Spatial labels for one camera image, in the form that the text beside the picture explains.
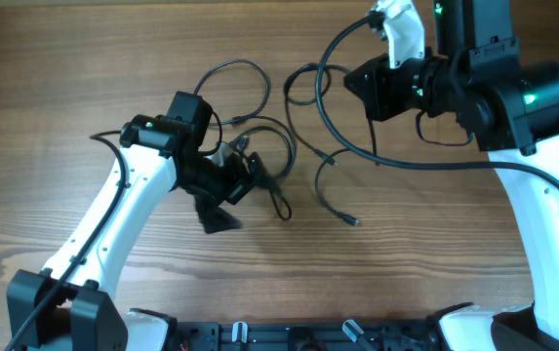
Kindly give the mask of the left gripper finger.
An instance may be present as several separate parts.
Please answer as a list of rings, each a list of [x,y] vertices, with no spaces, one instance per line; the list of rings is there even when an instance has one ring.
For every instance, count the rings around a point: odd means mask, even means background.
[[[206,234],[240,229],[242,222],[220,207],[210,195],[195,195],[195,210]]]
[[[259,155],[254,156],[254,173],[257,187],[268,190],[273,195],[282,195],[277,180],[268,172]]]

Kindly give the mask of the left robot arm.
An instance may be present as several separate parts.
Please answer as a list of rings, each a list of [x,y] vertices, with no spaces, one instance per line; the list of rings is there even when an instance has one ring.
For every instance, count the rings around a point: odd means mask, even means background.
[[[18,271],[6,292],[10,350],[186,350],[178,321],[113,303],[127,258],[156,206],[180,188],[194,198],[206,233],[237,229],[221,208],[251,189],[269,192],[277,210],[288,202],[257,153],[219,143],[201,148],[216,114],[200,96],[178,92],[164,115],[138,115],[118,132],[93,138],[115,162],[91,207],[37,273]]]

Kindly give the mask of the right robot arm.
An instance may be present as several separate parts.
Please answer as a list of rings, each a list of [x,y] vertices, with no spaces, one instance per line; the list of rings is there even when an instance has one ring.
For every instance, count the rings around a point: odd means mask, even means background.
[[[433,316],[435,350],[559,350],[559,63],[523,66],[505,1],[437,1],[437,45],[410,1],[379,1],[365,23],[388,50],[350,72],[345,87],[372,121],[410,109],[451,112],[487,154],[514,211],[534,298],[522,307],[464,303]]]

